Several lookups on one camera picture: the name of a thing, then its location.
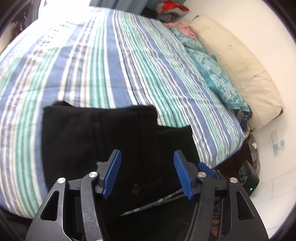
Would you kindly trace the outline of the red clothes pile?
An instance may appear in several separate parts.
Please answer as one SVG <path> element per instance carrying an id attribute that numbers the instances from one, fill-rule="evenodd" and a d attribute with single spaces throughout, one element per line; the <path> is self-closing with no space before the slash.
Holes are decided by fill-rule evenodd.
<path id="1" fill-rule="evenodd" d="M 156 5 L 156 19 L 163 23 L 171 23 L 188 12 L 189 9 L 186 6 L 176 1 L 163 1 Z"/>

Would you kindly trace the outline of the striped blue green bedsheet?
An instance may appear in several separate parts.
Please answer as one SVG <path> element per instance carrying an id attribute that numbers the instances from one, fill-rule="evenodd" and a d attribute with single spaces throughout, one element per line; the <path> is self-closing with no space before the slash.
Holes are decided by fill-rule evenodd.
<path id="1" fill-rule="evenodd" d="M 1 53 L 1 207 L 15 215 L 33 218 L 47 195 L 42 112 L 58 100 L 154 105 L 160 125 L 192 127 L 212 168 L 244 141 L 235 116 L 160 21 L 95 7 L 67 20 L 36 20 Z"/>

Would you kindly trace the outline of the blue curtain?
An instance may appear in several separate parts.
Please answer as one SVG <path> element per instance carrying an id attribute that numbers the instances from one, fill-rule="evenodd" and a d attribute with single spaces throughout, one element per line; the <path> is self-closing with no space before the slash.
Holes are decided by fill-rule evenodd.
<path id="1" fill-rule="evenodd" d="M 153 8 L 158 2 L 153 0 L 91 0 L 89 6 L 117 9 L 140 15 L 145 7 Z"/>

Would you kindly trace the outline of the cream pillow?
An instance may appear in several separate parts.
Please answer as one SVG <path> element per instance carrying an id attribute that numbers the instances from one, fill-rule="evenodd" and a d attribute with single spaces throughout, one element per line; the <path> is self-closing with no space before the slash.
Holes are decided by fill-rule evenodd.
<path id="1" fill-rule="evenodd" d="M 283 113 L 285 105 L 264 66 L 229 30 L 207 16 L 191 21 L 206 52 L 214 54 L 252 110 L 248 124 L 255 131 Z"/>

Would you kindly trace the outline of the teal floral pillow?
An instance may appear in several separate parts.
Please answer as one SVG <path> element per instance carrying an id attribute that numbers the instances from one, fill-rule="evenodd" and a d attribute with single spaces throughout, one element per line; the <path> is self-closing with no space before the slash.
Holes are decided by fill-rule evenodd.
<path id="1" fill-rule="evenodd" d="M 223 101 L 227 108 L 250 112 L 250 107 L 220 67 L 216 57 L 208 55 L 199 40 L 184 35 L 177 28 L 171 28 L 171 32 L 185 47 L 208 88 Z"/>

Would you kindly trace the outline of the pink cloth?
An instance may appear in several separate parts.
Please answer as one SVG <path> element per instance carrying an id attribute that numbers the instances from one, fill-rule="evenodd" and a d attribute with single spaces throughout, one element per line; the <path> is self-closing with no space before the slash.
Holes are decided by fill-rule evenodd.
<path id="1" fill-rule="evenodd" d="M 177 22 L 177 23 L 164 23 L 164 25 L 168 28 L 176 28 L 181 34 L 196 40 L 196 34 L 195 31 L 193 30 L 193 28 L 189 25 L 186 25 L 184 23 L 181 22 Z"/>

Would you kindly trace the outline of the black pants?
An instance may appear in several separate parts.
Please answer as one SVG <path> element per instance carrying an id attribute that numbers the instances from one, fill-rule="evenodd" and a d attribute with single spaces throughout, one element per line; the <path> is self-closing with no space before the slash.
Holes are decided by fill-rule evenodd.
<path id="1" fill-rule="evenodd" d="M 181 197 L 144 211 L 137 208 L 180 190 L 176 150 L 199 163 L 190 126 L 160 126 L 153 106 L 97 109 L 57 102 L 44 108 L 42 162 L 48 188 L 60 177 L 84 177 L 115 149 L 121 152 L 121 165 L 101 207 L 109 239 L 184 240 L 194 201 Z"/>

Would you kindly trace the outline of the black speaker green light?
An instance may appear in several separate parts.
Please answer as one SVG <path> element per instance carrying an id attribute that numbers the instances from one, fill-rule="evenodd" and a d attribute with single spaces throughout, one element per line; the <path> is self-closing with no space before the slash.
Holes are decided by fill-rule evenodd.
<path id="1" fill-rule="evenodd" d="M 247 160 L 243 162 L 239 169 L 237 179 L 240 181 L 248 196 L 252 195 L 259 184 L 259 177 L 254 167 Z"/>

